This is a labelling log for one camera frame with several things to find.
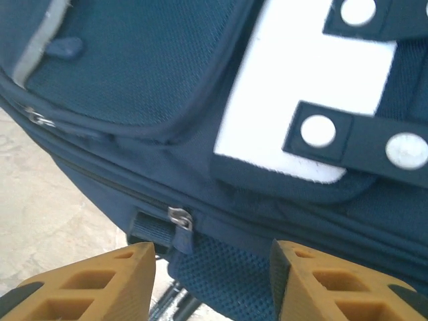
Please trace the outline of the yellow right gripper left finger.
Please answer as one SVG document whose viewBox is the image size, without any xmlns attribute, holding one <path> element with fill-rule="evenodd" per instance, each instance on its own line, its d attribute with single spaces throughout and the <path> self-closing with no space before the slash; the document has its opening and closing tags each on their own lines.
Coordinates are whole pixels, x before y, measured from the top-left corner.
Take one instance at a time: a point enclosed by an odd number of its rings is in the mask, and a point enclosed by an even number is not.
<svg viewBox="0 0 428 321">
<path fill-rule="evenodd" d="M 2 320 L 148 320 L 156 260 L 136 243 L 32 276 L 1 297 Z"/>
</svg>

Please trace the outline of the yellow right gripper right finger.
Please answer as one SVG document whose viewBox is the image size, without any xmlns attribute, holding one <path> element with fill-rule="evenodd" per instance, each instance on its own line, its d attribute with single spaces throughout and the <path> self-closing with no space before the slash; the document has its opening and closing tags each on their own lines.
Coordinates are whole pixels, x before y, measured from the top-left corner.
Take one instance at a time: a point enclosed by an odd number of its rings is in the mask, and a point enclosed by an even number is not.
<svg viewBox="0 0 428 321">
<path fill-rule="evenodd" d="M 290 241 L 275 241 L 277 320 L 426 320 L 427 297 L 405 282 Z"/>
</svg>

